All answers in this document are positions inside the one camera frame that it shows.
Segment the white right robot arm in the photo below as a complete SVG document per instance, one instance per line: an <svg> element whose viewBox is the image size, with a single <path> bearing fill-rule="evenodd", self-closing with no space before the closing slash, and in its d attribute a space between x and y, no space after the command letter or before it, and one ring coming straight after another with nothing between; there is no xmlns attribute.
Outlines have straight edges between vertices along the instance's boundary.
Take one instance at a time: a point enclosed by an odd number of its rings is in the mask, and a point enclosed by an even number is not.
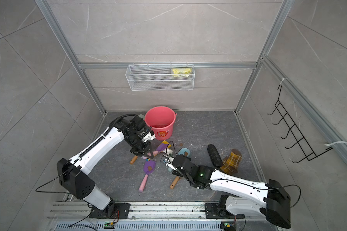
<svg viewBox="0 0 347 231"><path fill-rule="evenodd" d="M205 205L208 218L230 218L238 215L262 215L280 228L291 228L291 196L278 181L255 182L237 178L222 172L223 161L216 147L207 146L213 167L197 166L192 163L189 152L182 149L174 152L174 146L163 141L158 147L163 153L164 163L173 175L186 179L197 189L223 192L218 204Z"/></svg>

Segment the white cleaning brush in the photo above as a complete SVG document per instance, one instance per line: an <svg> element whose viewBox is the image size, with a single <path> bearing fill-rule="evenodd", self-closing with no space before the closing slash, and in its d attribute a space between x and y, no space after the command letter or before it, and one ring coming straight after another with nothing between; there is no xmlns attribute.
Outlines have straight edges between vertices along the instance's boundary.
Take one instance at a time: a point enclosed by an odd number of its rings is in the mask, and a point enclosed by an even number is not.
<svg viewBox="0 0 347 231"><path fill-rule="evenodd" d="M173 157L173 150L171 150L170 148L165 148L161 151L164 157Z"/></svg>

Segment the small purple trowel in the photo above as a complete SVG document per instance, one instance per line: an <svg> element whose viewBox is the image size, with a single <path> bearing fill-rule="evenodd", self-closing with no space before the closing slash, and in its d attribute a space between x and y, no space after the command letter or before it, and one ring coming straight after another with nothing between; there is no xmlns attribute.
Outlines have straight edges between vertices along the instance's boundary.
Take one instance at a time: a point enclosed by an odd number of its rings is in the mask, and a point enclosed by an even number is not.
<svg viewBox="0 0 347 231"><path fill-rule="evenodd" d="M161 153L161 151L165 148L170 148L171 145L170 144L160 144L157 149L155 151L153 151L153 156L149 156L149 157L143 157L143 159L153 159L157 154Z"/></svg>

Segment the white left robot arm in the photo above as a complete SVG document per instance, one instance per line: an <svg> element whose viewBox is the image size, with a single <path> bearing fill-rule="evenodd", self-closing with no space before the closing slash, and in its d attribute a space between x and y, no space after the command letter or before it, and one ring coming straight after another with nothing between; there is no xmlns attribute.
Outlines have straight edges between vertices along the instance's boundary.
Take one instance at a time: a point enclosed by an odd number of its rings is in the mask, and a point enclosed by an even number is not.
<svg viewBox="0 0 347 231"><path fill-rule="evenodd" d="M151 126L142 117L136 114L122 115L110 122L106 130L80 153L70 159L59 160L56 179L65 189L64 194L87 202L93 212L110 218L118 214L114 200L99 189L88 175L122 141L128 143L130 152L136 157L153 158L151 141L154 139Z"/></svg>

